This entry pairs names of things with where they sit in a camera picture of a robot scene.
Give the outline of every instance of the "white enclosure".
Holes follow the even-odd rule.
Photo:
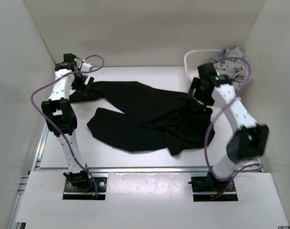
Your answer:
[[[64,53],[72,52],[81,58],[90,54],[103,56],[110,68],[94,73],[96,80],[138,80],[156,88],[187,92],[189,81],[182,67],[187,51],[235,46],[241,47],[252,66],[253,80],[243,93],[242,101],[254,118],[270,128],[266,154],[261,158],[266,173],[237,178],[239,202],[198,204],[202,211],[188,202],[189,197],[185,198],[190,191],[183,191],[182,203],[190,211],[210,215],[212,221],[208,224],[197,225],[201,215],[193,218],[176,198],[170,198],[177,208],[165,204],[169,207],[168,217],[180,214],[188,220],[182,225],[171,217],[172,220],[164,225],[168,228],[214,229],[222,221],[225,223],[222,228],[234,228],[227,223],[233,222],[231,216],[237,211],[244,211],[245,217],[255,218],[254,221],[237,220],[244,228],[261,225],[258,228],[277,229],[277,226],[288,226],[287,219],[290,224],[290,0],[0,0],[0,229],[6,228],[10,219],[16,217],[16,214],[11,217],[11,213],[19,183],[22,175],[31,170],[42,133],[44,120],[31,106],[30,95],[54,78],[54,61],[61,62]],[[37,104],[50,92],[47,89],[39,94]],[[106,101],[96,105],[74,105],[79,119],[77,140],[82,144],[81,153],[90,167],[147,168],[153,162],[162,168],[206,166],[203,150],[188,151],[178,157],[171,157],[165,150],[132,156],[95,140],[88,143],[92,136],[85,124],[96,106],[114,109]],[[217,130],[226,131],[224,135],[217,133],[210,146],[213,164],[225,154],[221,145],[230,135],[225,117],[220,119]],[[83,214],[84,208],[92,212],[95,209],[89,202],[81,204],[80,201],[61,206],[63,202],[59,200],[64,181],[61,173],[66,164],[53,135],[47,135],[46,129],[43,133],[46,144],[40,151],[42,158],[37,155],[39,165],[36,171],[31,171],[17,221],[27,221],[26,229],[69,228],[76,222],[65,221],[67,215],[59,212],[73,208],[71,213]],[[99,153],[91,154],[89,147]],[[110,173],[109,177],[114,179],[114,174]],[[141,228],[137,223],[125,224],[123,212],[116,209],[126,206],[126,212],[133,214],[134,210],[128,206],[129,198],[121,196],[128,201],[123,205],[117,196],[122,194],[121,190],[108,192],[110,199],[105,203],[111,203],[112,199],[114,202],[109,206],[100,203],[100,219],[112,211],[117,215],[114,228],[117,224]],[[44,200],[49,200],[51,207]],[[142,208],[142,205],[131,204]],[[256,205],[259,206],[258,214],[252,212]],[[146,220],[143,222],[146,218],[141,213],[135,216],[143,227],[155,228],[159,224],[155,215],[163,212],[163,208],[156,203],[153,206],[155,211],[145,214],[153,217],[152,224],[146,225]],[[224,208],[232,209],[227,213]],[[224,218],[216,216],[219,211]],[[46,217],[52,219],[50,224],[44,225]],[[82,225],[88,227],[87,223],[91,225],[94,219],[99,220],[86,215],[81,228]],[[112,227],[112,223],[108,222],[107,228]]]

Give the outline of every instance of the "metal base plate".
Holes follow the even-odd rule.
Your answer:
[[[83,199],[83,200],[105,200],[107,189],[107,177],[94,177],[97,184],[98,196],[93,195],[93,187],[88,190],[80,190],[73,187],[68,179],[66,179],[63,189],[63,199]]]
[[[208,185],[207,177],[192,177],[191,180],[194,202],[210,201],[214,197],[213,195],[218,193],[218,190],[213,190]],[[222,196],[212,201],[238,201],[234,182],[232,182]]]

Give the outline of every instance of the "black cloth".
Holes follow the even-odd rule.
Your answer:
[[[98,108],[87,124],[93,137],[130,152],[167,147],[171,155],[203,148],[212,109],[186,93],[139,82],[94,82],[88,96],[74,92],[70,102],[106,98],[124,114]],[[214,137],[211,131],[209,142]]]

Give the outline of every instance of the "white panel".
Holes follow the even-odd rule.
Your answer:
[[[191,49],[242,45],[264,0],[25,0],[56,62],[101,54],[106,66],[183,65]]]
[[[188,173],[109,177],[105,201],[62,200],[65,177],[61,172],[33,172],[16,221],[26,222],[25,229],[94,225],[107,229],[277,229],[288,225],[271,174],[238,176],[239,201],[233,202],[193,202]]]
[[[290,222],[290,0],[266,0],[245,50],[254,79],[244,101],[270,128],[266,170],[273,172]]]
[[[8,223],[43,125],[30,95],[52,79],[53,66],[23,1],[0,0],[0,229]]]
[[[118,67],[104,68],[93,73],[95,81],[139,81],[164,90],[187,92],[191,82],[185,76],[184,67]],[[87,123],[98,107],[119,111],[105,99],[72,105],[78,120],[76,138],[79,149],[89,167],[181,167],[207,166],[203,149],[185,150],[171,156],[167,149],[154,152],[128,153],[113,148],[92,137]],[[215,115],[219,108],[213,108]],[[232,136],[231,126],[224,115],[214,127],[215,136],[208,147],[212,165],[225,154],[225,146]],[[62,147],[53,134],[48,138],[43,151],[41,168],[67,167]]]

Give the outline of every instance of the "gray cloth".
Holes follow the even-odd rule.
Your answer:
[[[224,61],[227,57],[244,58],[245,55],[239,50],[239,47],[236,47],[233,50],[224,49],[217,56],[209,60],[214,64],[216,71],[220,75],[225,74],[232,80],[235,91],[239,91],[242,85],[248,84],[251,81],[252,76],[246,81],[248,70],[244,69],[244,62],[242,60],[235,60],[234,62],[231,60]]]

